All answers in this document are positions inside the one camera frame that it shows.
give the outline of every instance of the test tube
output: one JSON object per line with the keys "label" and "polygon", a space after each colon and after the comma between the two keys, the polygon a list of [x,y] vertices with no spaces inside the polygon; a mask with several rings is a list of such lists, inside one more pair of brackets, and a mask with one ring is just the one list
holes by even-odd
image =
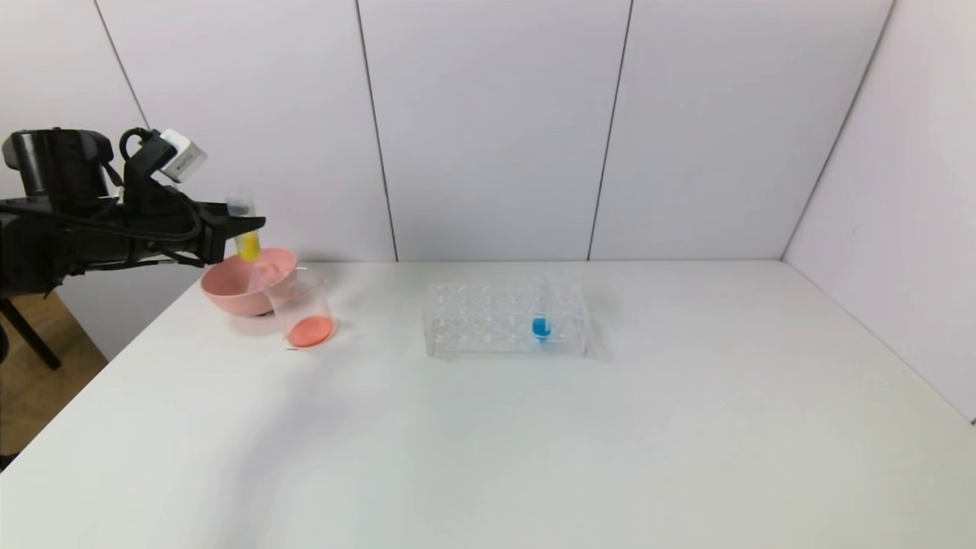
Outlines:
{"label": "test tube", "polygon": [[[227,193],[227,213],[233,217],[254,217],[258,215],[254,207],[254,196],[247,188],[233,189]],[[254,262],[261,257],[261,241],[258,240],[258,233],[245,232],[234,237],[237,244],[237,255],[244,261]]]}

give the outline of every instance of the pink bowl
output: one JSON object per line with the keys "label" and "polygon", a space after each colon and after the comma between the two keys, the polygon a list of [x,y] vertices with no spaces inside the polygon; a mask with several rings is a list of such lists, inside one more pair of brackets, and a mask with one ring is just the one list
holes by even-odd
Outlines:
{"label": "pink bowl", "polygon": [[[259,262],[271,263],[281,277],[295,269],[298,259],[284,248],[265,248]],[[200,289],[214,305],[238,317],[256,317],[271,312],[271,300],[264,292],[247,291],[254,263],[231,256],[207,270],[200,278]]]}

